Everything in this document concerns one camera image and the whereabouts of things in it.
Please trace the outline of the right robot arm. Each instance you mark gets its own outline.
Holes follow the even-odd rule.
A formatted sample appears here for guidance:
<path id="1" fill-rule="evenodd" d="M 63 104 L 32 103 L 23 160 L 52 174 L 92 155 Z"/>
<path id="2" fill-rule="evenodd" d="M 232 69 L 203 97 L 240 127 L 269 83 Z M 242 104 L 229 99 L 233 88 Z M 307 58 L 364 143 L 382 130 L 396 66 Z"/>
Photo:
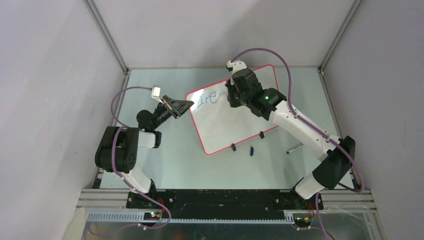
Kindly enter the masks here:
<path id="1" fill-rule="evenodd" d="M 264 89 L 253 70 L 232 68 L 231 78 L 225 86 L 232 108 L 245 106 L 255 116 L 288 131 L 320 161 L 294 186 L 290 201 L 295 208 L 304 209 L 316 193 L 334 189 L 353 167 L 355 141 L 351 137 L 342 139 L 315 126 L 304 114 L 296 111 L 281 92 L 275 88 Z"/>

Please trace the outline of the pink-framed whiteboard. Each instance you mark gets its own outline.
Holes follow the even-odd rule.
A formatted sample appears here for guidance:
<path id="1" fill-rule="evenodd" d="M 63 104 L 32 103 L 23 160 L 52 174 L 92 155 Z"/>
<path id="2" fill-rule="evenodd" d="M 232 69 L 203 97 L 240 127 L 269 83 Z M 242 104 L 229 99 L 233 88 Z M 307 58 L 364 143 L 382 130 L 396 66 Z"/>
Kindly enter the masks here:
<path id="1" fill-rule="evenodd" d="M 187 101 L 194 102 L 189 112 L 206 155 L 231 148 L 277 127 L 255 116 L 245 106 L 230 107 L 225 87 L 228 80 L 190 91 L 185 96 Z"/>

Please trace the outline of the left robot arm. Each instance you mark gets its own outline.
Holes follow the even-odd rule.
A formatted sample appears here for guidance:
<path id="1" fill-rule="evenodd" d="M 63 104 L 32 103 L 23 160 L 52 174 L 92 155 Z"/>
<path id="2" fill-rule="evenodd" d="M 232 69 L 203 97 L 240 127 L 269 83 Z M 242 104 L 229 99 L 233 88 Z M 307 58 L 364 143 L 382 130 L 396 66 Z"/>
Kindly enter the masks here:
<path id="1" fill-rule="evenodd" d="M 193 105 L 191 100 L 176 100 L 164 95 L 153 112 L 144 109 L 137 113 L 137 127 L 108 126 L 95 153 L 95 165 L 119 176 L 129 184 L 132 192 L 141 192 L 138 201 L 145 208 L 153 208 L 158 194 L 151 190 L 153 180 L 136 166 L 138 150 L 159 148 L 162 133 L 157 128 L 171 117 L 180 118 Z"/>

